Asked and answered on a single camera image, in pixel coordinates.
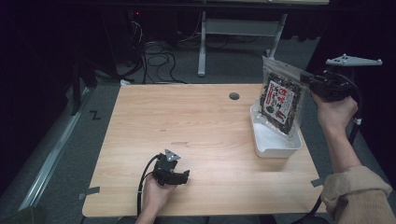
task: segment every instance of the desk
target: desk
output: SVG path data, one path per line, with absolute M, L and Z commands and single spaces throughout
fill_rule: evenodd
M 220 2 L 239 2 L 239 3 L 264 3 L 262 0 L 220 0 Z M 305 4 L 305 5 L 327 5 L 329 0 L 269 0 L 267 3 L 281 4 Z M 287 14 L 279 16 L 278 21 L 240 21 L 240 20 L 219 20 L 206 19 L 206 12 L 202 12 L 201 22 L 201 47 L 198 61 L 198 76 L 205 76 L 206 67 L 206 50 L 205 40 L 206 34 L 217 35 L 257 35 L 272 36 L 274 38 L 273 45 L 270 49 L 265 50 L 268 58 L 274 59 L 277 45 L 282 35 L 283 27 Z
M 86 217 L 136 215 L 149 160 L 168 148 L 191 170 L 160 216 L 305 213 L 322 187 L 306 147 L 288 159 L 255 153 L 249 109 L 261 84 L 122 86 L 83 207 Z M 238 100 L 229 97 L 240 95 Z

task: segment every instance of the hole in table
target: hole in table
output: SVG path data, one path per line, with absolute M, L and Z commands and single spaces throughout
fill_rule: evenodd
M 229 96 L 232 100 L 239 100 L 239 94 L 237 92 L 231 92 Z

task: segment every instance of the person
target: person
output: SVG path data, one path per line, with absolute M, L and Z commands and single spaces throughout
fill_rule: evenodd
M 312 97 L 318 105 L 318 121 L 327 140 L 333 169 L 320 195 L 328 213 L 339 224 L 396 223 L 387 200 L 391 186 L 361 164 L 347 140 L 346 128 L 358 110 L 357 103 L 350 96 L 336 102 L 326 102 L 313 92 Z M 136 223 L 153 223 L 176 187 L 161 187 L 148 175 L 143 209 Z

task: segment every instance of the beige sleeve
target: beige sleeve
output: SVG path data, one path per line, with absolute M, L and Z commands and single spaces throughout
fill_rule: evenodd
M 379 175 L 355 166 L 329 175 L 320 197 L 337 223 L 396 223 L 387 201 L 391 191 Z

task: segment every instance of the cable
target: cable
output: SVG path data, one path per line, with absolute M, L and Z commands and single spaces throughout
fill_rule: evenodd
M 134 27 L 135 27 L 135 28 L 134 28 L 134 35 L 136 34 L 137 28 L 139 28 L 139 31 L 140 31 L 139 41 L 137 41 L 137 44 L 136 44 L 136 45 L 138 45 L 138 44 L 140 44 L 140 42 L 142 41 L 143 29 L 142 29 L 142 27 L 140 26 L 140 24 L 137 23 L 137 22 L 135 22 L 135 21 L 132 21 L 132 24 L 134 24 Z M 130 36 L 130 37 L 131 37 L 132 42 L 134 42 L 134 36 Z
M 184 42 L 184 41 L 188 41 L 188 40 L 191 40 L 191 39 L 194 39 L 194 38 L 200 36 L 200 35 L 195 35 L 195 34 L 197 33 L 197 30 L 198 30 L 198 27 L 199 27 L 201 18 L 202 18 L 202 12 L 200 12 L 200 14 L 199 14 L 198 22 L 197 22 L 197 25 L 195 26 L 195 30 L 194 30 L 194 32 L 192 33 L 192 35 L 191 35 L 190 37 L 186 38 L 186 39 L 179 40 L 179 41 L 178 41 L 179 43 L 180 43 L 180 42 Z
M 359 127 L 361 126 L 361 120 L 362 120 L 362 110 L 363 110 L 363 97 L 361 95 L 361 90 L 358 88 L 358 86 L 353 83 L 349 78 L 342 76 L 340 74 L 336 74 L 338 77 L 342 78 L 343 80 L 347 81 L 355 90 L 355 92 L 358 94 L 358 111 L 355 114 L 355 120 L 353 122 L 352 130 L 349 134 L 348 141 L 350 145 L 353 145 L 353 142 L 355 140 L 356 134 L 358 133 Z
M 206 46 L 208 47 L 208 48 L 210 48 L 210 49 L 222 49 L 222 48 L 224 48 L 224 47 L 226 47 L 228 44 L 229 44 L 229 42 L 230 42 L 230 39 L 229 38 L 227 38 L 227 37 L 223 37 L 223 35 L 208 35 L 208 37 L 217 37 L 217 38 L 219 38 L 219 37 L 222 37 L 222 39 L 224 39 L 225 38 L 225 43 L 223 43 L 221 46 L 219 46 L 219 47 L 211 47 L 211 46 L 209 46 L 208 45 L 208 43 L 206 42 Z
M 159 48 L 154 52 L 150 52 L 149 49 L 150 48 Z M 144 74 L 144 84 L 146 84 L 146 77 L 149 77 L 152 81 L 152 83 L 154 84 L 171 84 L 171 83 L 183 83 L 183 84 L 187 84 L 186 82 L 182 81 L 182 80 L 178 80 L 174 77 L 173 75 L 173 71 L 176 67 L 176 57 L 173 53 L 171 52 L 167 52 L 164 51 L 163 46 L 161 46 L 160 44 L 155 44 L 155 45 L 149 45 L 147 47 L 145 47 L 144 51 L 143 51 L 143 55 L 144 55 L 144 60 L 145 60 L 145 74 Z M 154 63 L 153 60 L 156 59 L 164 59 L 164 61 L 162 63 Z M 164 67 L 166 64 L 172 64 L 172 67 L 169 71 L 169 76 L 170 76 L 170 80 L 164 79 L 162 77 L 160 77 L 160 69 L 162 67 Z M 163 81 L 162 83 L 159 82 L 154 82 L 154 80 L 149 76 L 149 66 L 151 67 L 156 67 L 156 76 L 160 81 Z
M 126 72 L 126 73 L 120 75 L 120 74 L 115 73 L 115 72 L 112 72 L 112 71 L 108 70 L 107 68 L 105 68 L 105 67 L 103 67 L 103 66 L 101 66 L 101 65 L 99 65 L 99 64 L 97 64 L 97 63 L 94 63 L 94 62 L 92 62 L 92 61 L 90 61 L 90 60 L 88 60 L 88 59 L 83 59 L 83 60 L 84 60 L 84 62 L 85 62 L 86 64 L 88 64 L 89 66 L 91 66 L 91 67 L 93 67 L 93 68 L 98 68 L 99 70 L 103 71 L 104 73 L 110 75 L 111 77 L 113 77 L 113 78 L 115 78 L 115 79 L 118 79 L 118 80 L 124 79 L 124 80 L 130 81 L 130 82 L 134 82 L 134 79 L 128 78 L 127 76 L 133 74 L 133 73 L 135 72 L 135 70 L 137 71 L 138 68 L 140 68 L 140 64 L 141 64 L 141 62 L 140 62 L 140 60 L 139 60 L 139 64 L 137 64 L 135 68 L 133 68 L 133 69 L 131 69 L 130 71 L 128 71 L 128 72 Z
M 85 216 L 82 216 L 82 219 L 81 219 L 81 221 L 79 222 L 79 224 L 83 224 L 84 223 L 84 221 L 85 221 Z
M 156 156 L 154 156 L 153 158 L 151 158 L 151 160 L 148 162 L 145 171 L 142 174 L 142 177 L 140 178 L 140 183 L 139 183 L 139 188 L 137 190 L 137 213 L 136 213 L 136 217 L 139 217 L 141 211 L 142 211 L 142 190 L 143 190 L 143 181 L 146 178 L 146 171 L 148 170 L 149 166 L 151 165 L 151 163 L 153 161 L 155 161 L 156 159 L 159 159 L 161 156 L 161 154 L 158 154 Z
M 305 214 L 305 216 L 303 216 L 302 218 L 298 219 L 297 221 L 292 222 L 291 224 L 300 224 L 300 223 L 302 223 L 302 221 L 306 217 L 312 217 L 318 211 L 318 209 L 320 207 L 320 204 L 321 204 L 321 199 L 320 199 L 320 196 L 319 196 L 318 199 L 317 199 L 317 202 L 315 203 L 315 205 L 312 208 L 312 210 L 309 213 Z

